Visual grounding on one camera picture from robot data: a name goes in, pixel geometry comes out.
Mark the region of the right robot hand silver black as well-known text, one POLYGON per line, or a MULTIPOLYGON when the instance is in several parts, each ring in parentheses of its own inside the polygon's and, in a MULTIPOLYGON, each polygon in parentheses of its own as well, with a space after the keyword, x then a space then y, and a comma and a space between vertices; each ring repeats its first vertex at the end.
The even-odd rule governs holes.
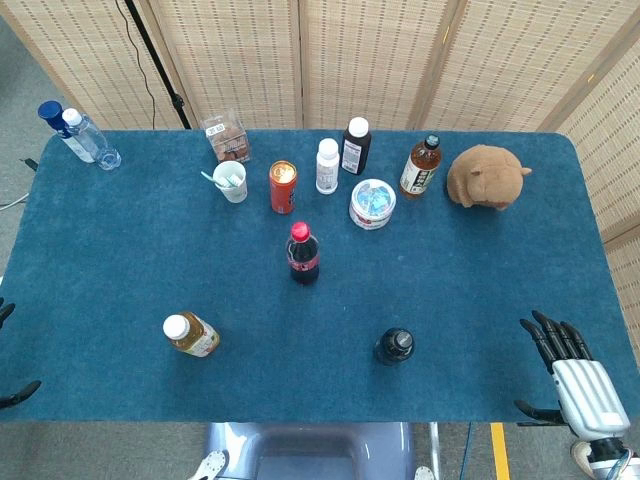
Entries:
POLYGON ((621 438, 631 423, 604 366, 594 359, 581 332, 534 310, 520 325, 531 336, 558 395, 557 409, 514 402, 528 418, 550 425, 566 425, 583 441, 621 438))

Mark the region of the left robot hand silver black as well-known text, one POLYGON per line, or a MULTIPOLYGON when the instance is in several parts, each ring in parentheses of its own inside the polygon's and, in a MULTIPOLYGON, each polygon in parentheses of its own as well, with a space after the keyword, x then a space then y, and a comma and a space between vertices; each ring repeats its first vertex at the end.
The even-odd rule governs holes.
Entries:
MULTIPOLYGON (((15 309, 14 303, 5 303, 3 297, 0 298, 1 315, 0 315, 0 328, 3 328, 4 322, 11 316, 15 309)), ((40 387, 42 382, 40 380, 34 380, 24 386, 21 390, 8 396, 2 396, 0 401, 0 409, 8 409, 19 405, 20 403, 28 400, 40 387)))

